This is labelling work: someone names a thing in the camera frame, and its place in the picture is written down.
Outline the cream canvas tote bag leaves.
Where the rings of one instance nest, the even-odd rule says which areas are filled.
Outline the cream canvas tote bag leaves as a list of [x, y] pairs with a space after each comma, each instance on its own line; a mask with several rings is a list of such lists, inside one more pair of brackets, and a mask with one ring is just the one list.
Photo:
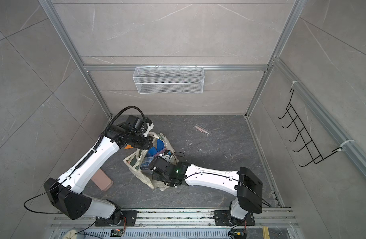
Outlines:
[[152, 179], [153, 173], [149, 169], [149, 165], [153, 159], [158, 157], [162, 157], [175, 165], [179, 162], [179, 160], [177, 156], [173, 155], [175, 150], [163, 133], [150, 132], [149, 136], [152, 137], [153, 147], [156, 146], [157, 140], [160, 139], [165, 143], [166, 149], [162, 150], [161, 153], [151, 157], [146, 157], [146, 154], [149, 150], [136, 149], [135, 152], [124, 158], [123, 162], [141, 182], [148, 185], [151, 189], [160, 189], [161, 191], [164, 191], [168, 187], [164, 184], [164, 182]]

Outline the clear case pink compass set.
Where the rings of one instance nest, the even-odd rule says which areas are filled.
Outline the clear case pink compass set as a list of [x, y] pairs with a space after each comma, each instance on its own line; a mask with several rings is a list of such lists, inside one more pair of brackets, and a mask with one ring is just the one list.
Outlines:
[[210, 135], [211, 134], [208, 130], [206, 130], [205, 128], [203, 128], [203, 127], [201, 127], [201, 126], [199, 126], [197, 124], [194, 126], [194, 128], [196, 130], [198, 130], [199, 132], [203, 133], [203, 134], [206, 134], [206, 135]]

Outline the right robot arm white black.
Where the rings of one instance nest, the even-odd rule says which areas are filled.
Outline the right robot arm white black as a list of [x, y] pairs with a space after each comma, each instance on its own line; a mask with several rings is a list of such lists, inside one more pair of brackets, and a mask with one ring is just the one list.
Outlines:
[[159, 156], [151, 161], [148, 168], [156, 180], [168, 187], [203, 186], [235, 196], [227, 215], [233, 221], [246, 221], [253, 214], [260, 214], [263, 205], [271, 206], [263, 199], [263, 183], [245, 167], [238, 171], [219, 171], [183, 161], [173, 164]]

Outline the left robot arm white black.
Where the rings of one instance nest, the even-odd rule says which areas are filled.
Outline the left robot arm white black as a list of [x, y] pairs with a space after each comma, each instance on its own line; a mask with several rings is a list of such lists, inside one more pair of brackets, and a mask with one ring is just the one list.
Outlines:
[[83, 194], [87, 183], [100, 167], [119, 149], [130, 145], [148, 150], [152, 147], [149, 132], [152, 121], [135, 106], [122, 109], [108, 123], [92, 148], [66, 173], [44, 183], [45, 194], [60, 214], [71, 220], [81, 217], [105, 219], [117, 225], [122, 220], [121, 207], [109, 200], [100, 200]]

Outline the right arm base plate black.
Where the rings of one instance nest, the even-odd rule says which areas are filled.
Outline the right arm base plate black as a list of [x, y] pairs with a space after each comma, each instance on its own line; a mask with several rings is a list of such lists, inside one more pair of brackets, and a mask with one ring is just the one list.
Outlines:
[[231, 215], [230, 210], [215, 210], [213, 219], [216, 226], [255, 226], [255, 219], [252, 213], [245, 214], [242, 219], [238, 219]]

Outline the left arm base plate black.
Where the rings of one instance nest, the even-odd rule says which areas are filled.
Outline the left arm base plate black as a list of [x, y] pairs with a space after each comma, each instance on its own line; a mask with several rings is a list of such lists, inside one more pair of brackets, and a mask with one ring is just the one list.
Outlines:
[[121, 210], [115, 212], [109, 219], [98, 218], [95, 222], [96, 227], [133, 227], [137, 219], [138, 211]]

